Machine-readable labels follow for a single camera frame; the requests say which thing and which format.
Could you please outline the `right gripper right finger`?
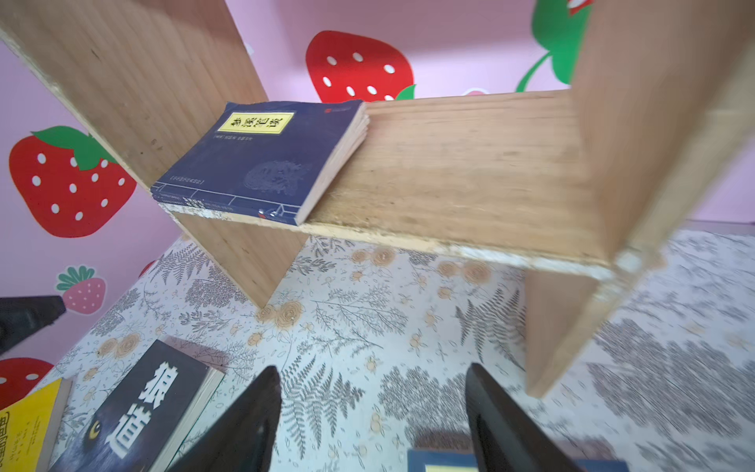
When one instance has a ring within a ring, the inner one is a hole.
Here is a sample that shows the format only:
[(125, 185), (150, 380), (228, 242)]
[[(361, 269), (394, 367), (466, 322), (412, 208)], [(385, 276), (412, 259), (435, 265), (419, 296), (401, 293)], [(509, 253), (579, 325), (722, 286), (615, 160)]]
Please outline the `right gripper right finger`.
[(568, 457), (480, 364), (467, 370), (465, 401), (480, 465), (492, 463), (495, 457), (538, 463)]

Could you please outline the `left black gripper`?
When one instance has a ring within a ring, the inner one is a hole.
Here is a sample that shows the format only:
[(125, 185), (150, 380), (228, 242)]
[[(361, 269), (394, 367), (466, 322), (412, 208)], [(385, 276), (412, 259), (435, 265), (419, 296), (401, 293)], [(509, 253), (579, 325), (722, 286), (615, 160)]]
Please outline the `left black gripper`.
[(0, 305), (1, 353), (53, 325), (66, 313), (63, 298), (58, 295), (33, 297), (2, 297)]

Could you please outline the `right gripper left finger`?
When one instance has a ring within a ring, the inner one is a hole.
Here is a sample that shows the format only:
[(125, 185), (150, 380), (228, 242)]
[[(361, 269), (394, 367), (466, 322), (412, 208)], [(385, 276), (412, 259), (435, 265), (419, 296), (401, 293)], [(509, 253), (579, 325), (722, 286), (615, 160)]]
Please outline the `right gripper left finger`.
[(269, 471), (281, 407), (280, 376), (269, 366), (169, 469)]

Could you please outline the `blue book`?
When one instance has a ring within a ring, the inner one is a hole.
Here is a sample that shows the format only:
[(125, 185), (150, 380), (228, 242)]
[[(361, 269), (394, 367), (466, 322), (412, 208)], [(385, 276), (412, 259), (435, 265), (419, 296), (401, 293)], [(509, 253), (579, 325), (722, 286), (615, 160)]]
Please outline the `blue book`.
[(304, 223), (367, 137), (362, 100), (230, 102), (151, 186), (162, 205)]
[(627, 472), (624, 461), (603, 459), (571, 459), (562, 455), (555, 461), (536, 462), (524, 460), (510, 462), (495, 457), (490, 464), (480, 465), (474, 454), (460, 452), (435, 452), (434, 450), (410, 450), (407, 454), (408, 471), (590, 471)]

